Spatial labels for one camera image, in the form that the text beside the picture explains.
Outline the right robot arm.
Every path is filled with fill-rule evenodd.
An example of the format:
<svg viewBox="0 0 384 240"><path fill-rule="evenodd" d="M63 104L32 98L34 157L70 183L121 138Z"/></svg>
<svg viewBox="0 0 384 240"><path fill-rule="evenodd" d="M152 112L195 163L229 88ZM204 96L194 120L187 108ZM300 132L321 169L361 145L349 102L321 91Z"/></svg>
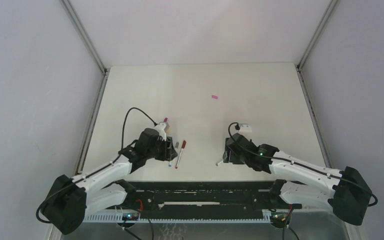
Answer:
<svg viewBox="0 0 384 240"><path fill-rule="evenodd" d="M226 163L243 164L277 177L269 194L269 203L275 208L290 204L330 210L340 220L360 226L367 209L378 203L363 176L353 167L320 167L275 146L257 146L239 133L225 139L225 151Z"/></svg>

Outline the brown pen cap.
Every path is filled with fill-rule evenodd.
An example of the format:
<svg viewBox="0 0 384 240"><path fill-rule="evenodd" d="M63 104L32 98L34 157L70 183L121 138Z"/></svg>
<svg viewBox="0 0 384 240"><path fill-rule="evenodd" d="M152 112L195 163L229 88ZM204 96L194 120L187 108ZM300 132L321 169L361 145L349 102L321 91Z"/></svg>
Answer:
<svg viewBox="0 0 384 240"><path fill-rule="evenodd" d="M181 149L184 149L186 147L186 143L187 142L185 140L183 140L182 145L181 145Z"/></svg>

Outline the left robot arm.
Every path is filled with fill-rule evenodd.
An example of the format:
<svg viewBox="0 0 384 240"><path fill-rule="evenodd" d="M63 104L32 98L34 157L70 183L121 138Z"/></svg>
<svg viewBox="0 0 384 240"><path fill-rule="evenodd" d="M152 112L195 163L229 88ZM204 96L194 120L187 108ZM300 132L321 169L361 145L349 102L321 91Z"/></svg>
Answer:
<svg viewBox="0 0 384 240"><path fill-rule="evenodd" d="M36 219L68 235L96 212L117 205L125 209L133 207L137 196L132 187L118 182L148 160L173 160L178 155L174 146L173 138L165 130L146 128L109 162L87 173L58 176L36 209Z"/></svg>

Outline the red white pen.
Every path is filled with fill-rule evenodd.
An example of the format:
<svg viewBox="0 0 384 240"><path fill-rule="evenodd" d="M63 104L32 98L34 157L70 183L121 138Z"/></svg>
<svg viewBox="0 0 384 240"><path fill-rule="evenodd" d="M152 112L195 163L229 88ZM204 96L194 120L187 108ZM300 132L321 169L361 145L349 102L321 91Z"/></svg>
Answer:
<svg viewBox="0 0 384 240"><path fill-rule="evenodd" d="M181 158L182 158L182 154L183 154L183 151L184 151L184 148L182 147L179 151L179 154L178 154L178 158L177 158L177 161L176 161L176 164L175 164L175 169L178 169L179 168L179 165L180 165L180 162L181 162Z"/></svg>

